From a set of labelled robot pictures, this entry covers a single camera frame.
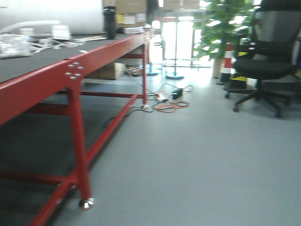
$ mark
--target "gray floor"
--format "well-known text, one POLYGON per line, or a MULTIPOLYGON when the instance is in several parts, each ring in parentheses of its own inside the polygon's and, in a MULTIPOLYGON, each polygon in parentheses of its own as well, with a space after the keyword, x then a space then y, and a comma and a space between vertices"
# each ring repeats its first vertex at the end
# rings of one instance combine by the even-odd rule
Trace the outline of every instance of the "gray floor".
MULTIPOLYGON (((126 117, 91 166, 95 206, 82 211, 79 192, 71 191, 47 226, 301 225, 301 99, 279 103, 282 119, 253 100, 234 113, 243 95, 225 99, 210 69, 182 74, 178 81, 149 76, 148 88, 193 85, 182 97, 190 106, 126 117)), ((101 85, 86 81, 84 87, 135 92, 139 80, 124 76, 101 85)), ((82 103, 91 146, 124 100, 83 97, 82 103)), ((72 169, 68 117, 24 114, 2 126, 0 135, 3 168, 62 174, 72 169)), ((0 181, 0 225, 28 225, 52 190, 0 181)))

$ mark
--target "black tumbler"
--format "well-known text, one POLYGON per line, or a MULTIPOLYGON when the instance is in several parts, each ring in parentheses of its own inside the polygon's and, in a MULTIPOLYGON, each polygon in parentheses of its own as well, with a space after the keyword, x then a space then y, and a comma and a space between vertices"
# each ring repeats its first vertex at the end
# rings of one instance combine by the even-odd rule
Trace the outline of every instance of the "black tumbler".
POLYGON ((116 20, 115 10, 106 8, 103 10, 104 15, 104 29, 107 35, 107 39, 114 39, 116 35, 116 20))

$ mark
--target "plastic bag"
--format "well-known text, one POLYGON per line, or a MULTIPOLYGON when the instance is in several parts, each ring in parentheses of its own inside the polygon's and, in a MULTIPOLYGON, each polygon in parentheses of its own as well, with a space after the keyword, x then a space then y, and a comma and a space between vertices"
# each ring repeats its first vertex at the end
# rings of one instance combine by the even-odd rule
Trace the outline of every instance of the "plastic bag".
POLYGON ((0 58, 29 57, 33 53, 27 42, 28 36, 17 34, 0 35, 0 58))

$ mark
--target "caster wheel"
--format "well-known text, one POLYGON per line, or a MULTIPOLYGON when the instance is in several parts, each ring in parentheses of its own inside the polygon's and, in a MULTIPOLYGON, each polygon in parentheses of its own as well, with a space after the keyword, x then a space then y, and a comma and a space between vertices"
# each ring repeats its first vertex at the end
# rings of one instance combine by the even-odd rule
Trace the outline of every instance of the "caster wheel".
POLYGON ((277 112, 277 113, 275 114, 275 117, 280 119, 280 118, 282 117, 281 112, 277 112))
POLYGON ((94 198, 90 198, 90 199, 86 199, 86 200, 81 200, 79 202, 79 206, 83 209, 83 210, 90 210, 93 206, 94 206, 94 198))
POLYGON ((291 100, 290 100, 290 99, 287 99, 287 100, 284 102, 284 104, 285 104, 286 106, 289 106, 289 105, 291 104, 291 100))
POLYGON ((238 107, 237 107, 237 106, 235 106, 235 107, 233 108, 233 111, 234 111, 234 112, 239 112, 239 109, 238 109, 238 107))
POLYGON ((149 106, 148 105, 142 105, 140 108, 141 109, 147 109, 149 106))

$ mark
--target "black office chair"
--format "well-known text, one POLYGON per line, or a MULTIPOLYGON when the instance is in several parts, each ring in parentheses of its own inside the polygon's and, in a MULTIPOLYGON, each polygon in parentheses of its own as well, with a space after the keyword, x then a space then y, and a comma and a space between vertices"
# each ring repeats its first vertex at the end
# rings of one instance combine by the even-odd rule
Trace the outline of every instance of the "black office chair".
POLYGON ((263 99, 276 109, 281 117, 281 108, 270 98, 290 98, 278 93, 264 91, 262 81, 280 79, 294 74, 300 58, 301 0, 262 0, 253 16, 252 35, 247 55, 237 57, 233 68, 239 76, 256 79, 256 90, 235 103, 249 99, 263 99))

